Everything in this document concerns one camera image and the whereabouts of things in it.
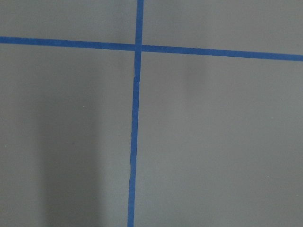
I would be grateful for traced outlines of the blue tape lower horizontal line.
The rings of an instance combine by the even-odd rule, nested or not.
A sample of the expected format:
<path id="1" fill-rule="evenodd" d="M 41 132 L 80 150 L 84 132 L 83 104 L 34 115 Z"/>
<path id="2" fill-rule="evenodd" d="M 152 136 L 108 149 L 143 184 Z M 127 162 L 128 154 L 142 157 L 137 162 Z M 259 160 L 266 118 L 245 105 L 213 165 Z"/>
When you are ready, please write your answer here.
<path id="1" fill-rule="evenodd" d="M 85 49 L 105 49 L 105 50 L 120 50 L 120 51 L 133 51 L 133 52 L 136 49 L 135 44 L 22 38 L 22 37 L 6 37 L 6 36 L 2 36 L 0 38 L 0 42 L 2 44 L 55 46 L 55 47 L 70 47 L 70 48 L 85 48 Z M 280 61 L 300 61 L 300 62 L 303 61 L 302 55 L 285 54 L 285 53 L 248 52 L 248 51 L 172 47 L 172 46 L 157 46 L 157 45 L 142 45 L 139 49 L 143 52 L 156 52 L 156 53 L 191 54 L 191 55 L 267 59 L 267 60 L 280 60 Z"/>

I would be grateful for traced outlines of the blue tape centre vertical line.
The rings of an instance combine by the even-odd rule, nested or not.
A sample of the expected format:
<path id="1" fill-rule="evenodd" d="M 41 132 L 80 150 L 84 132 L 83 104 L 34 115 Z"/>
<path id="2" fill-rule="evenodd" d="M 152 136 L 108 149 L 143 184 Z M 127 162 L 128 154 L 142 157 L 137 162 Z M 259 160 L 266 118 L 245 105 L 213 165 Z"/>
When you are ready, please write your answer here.
<path id="1" fill-rule="evenodd" d="M 143 39 L 143 9 L 144 9 L 144 1 L 138 0 L 137 9 L 136 9 L 136 31 L 135 31 L 135 44 L 134 44 L 134 79 L 133 79 L 133 101 L 132 101 L 132 127 L 131 127 L 131 141 L 130 141 L 130 178 L 129 178 L 129 189 L 128 189 L 128 213 L 127 213 L 128 227 L 134 226 L 134 214 L 135 214 L 138 117 L 139 117 L 142 39 Z"/>

